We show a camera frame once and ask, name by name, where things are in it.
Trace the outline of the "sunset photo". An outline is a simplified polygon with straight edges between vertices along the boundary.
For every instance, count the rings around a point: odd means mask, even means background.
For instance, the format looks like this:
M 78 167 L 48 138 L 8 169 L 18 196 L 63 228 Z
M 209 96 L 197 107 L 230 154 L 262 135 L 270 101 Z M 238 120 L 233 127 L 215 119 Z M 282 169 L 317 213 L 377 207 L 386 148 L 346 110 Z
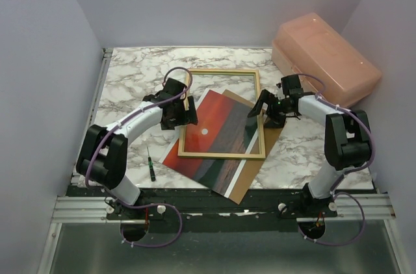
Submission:
M 248 118 L 251 102 L 231 91 L 206 89 L 198 100 L 197 125 L 185 128 L 185 152 L 257 154 L 259 153 L 257 118 Z M 239 204 L 252 179 L 238 185 L 249 166 L 247 160 L 229 158 L 192 158 L 178 155 L 176 138 L 159 162 L 187 178 Z

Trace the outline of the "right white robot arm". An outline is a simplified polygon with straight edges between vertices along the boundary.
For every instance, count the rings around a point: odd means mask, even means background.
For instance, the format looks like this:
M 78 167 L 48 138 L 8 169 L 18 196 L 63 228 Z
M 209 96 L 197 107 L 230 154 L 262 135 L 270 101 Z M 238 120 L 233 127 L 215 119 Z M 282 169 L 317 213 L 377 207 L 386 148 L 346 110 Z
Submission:
M 278 83 L 284 97 L 262 90 L 248 117 L 266 112 L 268 128 L 282 127 L 289 116 L 305 116 L 324 127 L 325 160 L 318 174 L 304 185 L 297 201 L 280 201 L 282 216 L 312 217 L 329 210 L 335 191 L 345 177 L 368 168 L 375 157 L 375 144 L 365 111 L 343 108 L 321 92 L 305 92 L 299 75 L 288 75 Z

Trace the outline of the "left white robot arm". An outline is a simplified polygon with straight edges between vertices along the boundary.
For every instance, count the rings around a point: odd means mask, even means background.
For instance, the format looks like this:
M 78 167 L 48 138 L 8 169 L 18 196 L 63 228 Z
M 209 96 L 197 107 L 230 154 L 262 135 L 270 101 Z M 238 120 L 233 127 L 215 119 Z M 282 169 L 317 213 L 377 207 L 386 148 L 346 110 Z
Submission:
M 196 125 L 198 117 L 193 96 L 183 98 L 159 91 L 143 98 L 138 108 L 104 127 L 91 125 L 84 137 L 75 166 L 85 183 L 96 182 L 122 203 L 122 212 L 131 219 L 144 211 L 140 189 L 126 175 L 129 146 L 145 131 L 160 125 L 162 130 Z

